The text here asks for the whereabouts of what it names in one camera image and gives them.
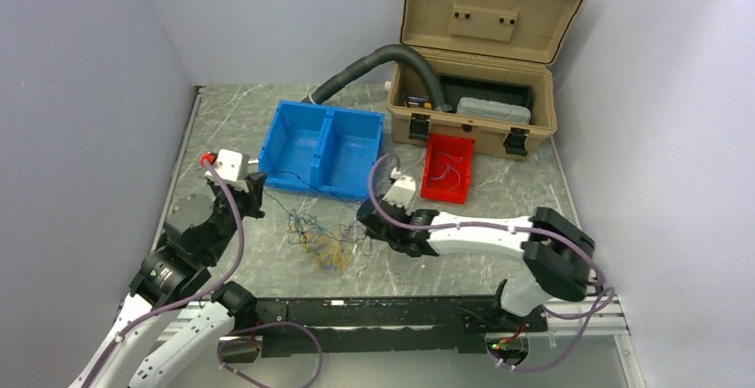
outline blue plastic bin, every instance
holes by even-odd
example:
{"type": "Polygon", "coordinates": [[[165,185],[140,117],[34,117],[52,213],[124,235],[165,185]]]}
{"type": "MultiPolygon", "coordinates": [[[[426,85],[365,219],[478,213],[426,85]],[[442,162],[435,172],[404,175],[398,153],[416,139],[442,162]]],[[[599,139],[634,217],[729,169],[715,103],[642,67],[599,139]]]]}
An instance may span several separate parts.
{"type": "Polygon", "coordinates": [[[345,199],[365,199],[385,115],[281,101],[259,155],[267,184],[345,199]]]}

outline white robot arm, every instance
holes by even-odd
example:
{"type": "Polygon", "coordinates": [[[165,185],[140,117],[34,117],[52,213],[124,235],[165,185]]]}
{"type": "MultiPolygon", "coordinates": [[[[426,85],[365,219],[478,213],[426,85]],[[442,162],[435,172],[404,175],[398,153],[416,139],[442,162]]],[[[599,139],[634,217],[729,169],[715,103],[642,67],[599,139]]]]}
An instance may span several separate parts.
{"type": "MultiPolygon", "coordinates": [[[[241,217],[264,217],[260,207],[266,175],[247,174],[248,157],[238,152],[221,150],[206,158],[212,159],[210,164],[231,185],[229,191],[241,217]]],[[[206,311],[152,354],[158,337],[180,309],[161,312],[125,330],[153,310],[192,297],[210,279],[209,268],[217,265],[235,235],[236,222],[228,197],[214,182],[208,185],[215,199],[194,195],[174,205],[156,249],[134,276],[112,329],[71,388],[166,386],[196,358],[201,346],[217,343],[234,327],[255,325],[255,297],[228,282],[215,290],[206,311]]]]}
{"type": "Polygon", "coordinates": [[[429,230],[407,230],[387,222],[370,200],[357,212],[367,235],[388,243],[395,251],[409,256],[472,254],[499,256],[523,262],[528,273],[505,280],[496,293],[503,318],[519,320],[529,315],[551,297],[577,302],[584,299],[589,284],[588,265],[570,248],[533,234],[527,230],[543,229],[560,234],[592,256],[595,243],[584,232],[566,221],[558,212],[539,207],[534,215],[514,219],[484,219],[456,216],[435,210],[406,208],[417,191],[410,176],[394,170],[393,185],[379,200],[380,207],[396,221],[430,226],[429,230]],[[463,222],[481,225],[495,223],[508,226],[508,231],[486,226],[464,226],[463,222]],[[433,230],[433,226],[457,225],[457,229],[433,230]]]}

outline black toolbox latch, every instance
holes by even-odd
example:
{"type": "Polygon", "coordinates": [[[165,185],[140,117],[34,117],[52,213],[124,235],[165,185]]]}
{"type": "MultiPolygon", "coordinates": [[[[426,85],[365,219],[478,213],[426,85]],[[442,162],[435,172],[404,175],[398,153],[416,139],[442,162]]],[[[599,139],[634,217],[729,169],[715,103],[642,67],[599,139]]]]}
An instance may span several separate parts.
{"type": "Polygon", "coordinates": [[[413,141],[427,141],[430,137],[430,116],[411,114],[409,138],[413,141]]]}
{"type": "Polygon", "coordinates": [[[512,128],[511,132],[506,136],[506,140],[503,141],[506,153],[526,157],[527,150],[524,148],[524,142],[527,141],[528,133],[529,131],[521,128],[512,128]]]}

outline colorful wires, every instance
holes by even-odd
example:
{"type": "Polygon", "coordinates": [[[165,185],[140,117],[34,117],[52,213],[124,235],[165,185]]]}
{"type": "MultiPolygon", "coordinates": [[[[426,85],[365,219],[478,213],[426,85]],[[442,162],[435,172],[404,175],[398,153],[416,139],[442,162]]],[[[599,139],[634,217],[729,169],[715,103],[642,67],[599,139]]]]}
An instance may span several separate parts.
{"type": "Polygon", "coordinates": [[[357,221],[349,225],[340,223],[335,230],[328,230],[317,221],[317,216],[289,210],[267,191],[264,194],[288,215],[288,243],[312,254],[322,269],[345,272],[353,258],[349,249],[363,248],[367,234],[357,221]]]}

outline red plastic tray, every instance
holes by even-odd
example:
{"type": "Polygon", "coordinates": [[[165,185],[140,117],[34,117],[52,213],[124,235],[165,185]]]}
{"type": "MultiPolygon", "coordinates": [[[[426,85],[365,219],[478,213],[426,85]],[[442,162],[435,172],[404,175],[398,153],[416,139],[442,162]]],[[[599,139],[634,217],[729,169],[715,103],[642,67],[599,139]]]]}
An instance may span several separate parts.
{"type": "Polygon", "coordinates": [[[474,139],[430,134],[419,196],[456,204],[467,202],[474,153],[474,139]]]}

